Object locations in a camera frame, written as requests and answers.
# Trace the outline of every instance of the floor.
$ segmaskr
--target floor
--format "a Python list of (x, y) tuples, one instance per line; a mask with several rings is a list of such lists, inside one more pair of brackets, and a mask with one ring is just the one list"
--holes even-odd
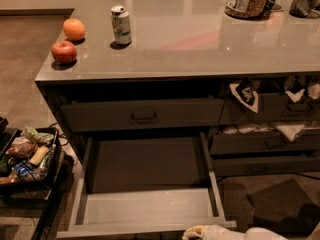
[[(55, 119), (34, 84), (37, 72), (57, 39), (64, 15), (0, 16), (0, 116), (22, 129), (48, 127)], [(81, 170), (75, 154), (66, 151), (69, 170), (61, 185), (58, 209), (41, 239), (55, 239), (68, 228), (77, 177)], [(261, 226), (290, 239), (305, 239), (320, 219), (320, 172), (219, 179), (227, 219), (245, 232)], [(0, 239), (30, 239), (40, 210), (6, 207), (0, 202)]]

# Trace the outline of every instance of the open drawer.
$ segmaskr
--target open drawer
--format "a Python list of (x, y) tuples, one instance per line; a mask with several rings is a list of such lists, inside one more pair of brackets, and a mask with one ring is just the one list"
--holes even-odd
[(227, 98), (221, 115), (220, 124), (242, 124), (247, 122), (270, 121), (319, 121), (320, 104), (318, 101), (306, 100), (305, 103), (291, 103), (285, 94), (259, 94), (258, 112), (255, 113), (236, 99)]
[(61, 111), (73, 132), (217, 125), (224, 101), (214, 98), (73, 102)]
[(68, 231), (59, 239), (181, 239), (226, 221), (205, 136), (90, 138)]

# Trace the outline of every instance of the orange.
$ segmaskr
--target orange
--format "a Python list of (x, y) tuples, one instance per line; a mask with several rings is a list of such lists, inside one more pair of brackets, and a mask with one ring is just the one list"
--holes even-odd
[(63, 31), (70, 41), (79, 41), (84, 38), (86, 28), (80, 20), (70, 18), (64, 21)]

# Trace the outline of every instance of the aluminum can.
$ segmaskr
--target aluminum can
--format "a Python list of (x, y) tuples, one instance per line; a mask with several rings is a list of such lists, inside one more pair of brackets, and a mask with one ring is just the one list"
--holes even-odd
[(131, 43), (130, 19), (127, 9), (122, 5), (113, 6), (111, 21), (115, 42), (122, 45)]

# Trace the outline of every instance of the gray cabinet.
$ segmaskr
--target gray cabinet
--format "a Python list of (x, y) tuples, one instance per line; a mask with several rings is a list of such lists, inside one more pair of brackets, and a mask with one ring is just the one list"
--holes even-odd
[[(195, 224), (234, 227), (216, 176), (320, 168), (317, 131), (290, 143), (279, 133), (221, 134), (233, 124), (320, 120), (319, 101), (263, 92), (254, 113), (230, 94), (234, 80), (320, 74), (320, 29), (279, 1), (281, 12), (255, 21), (225, 15), (225, 0), (80, 1), (72, 16), (87, 33), (76, 63), (49, 54), (36, 77), (83, 166), (59, 238), (167, 240)], [(125, 47), (113, 42), (115, 3), (130, 12)]]

